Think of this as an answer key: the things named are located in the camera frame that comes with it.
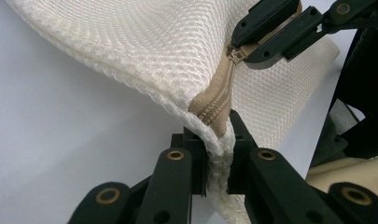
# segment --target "zipper slider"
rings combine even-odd
[[[227,48],[227,57],[233,63],[238,64],[249,56],[255,49],[259,47],[259,44],[243,45],[238,49],[235,49],[232,44],[229,44]]]

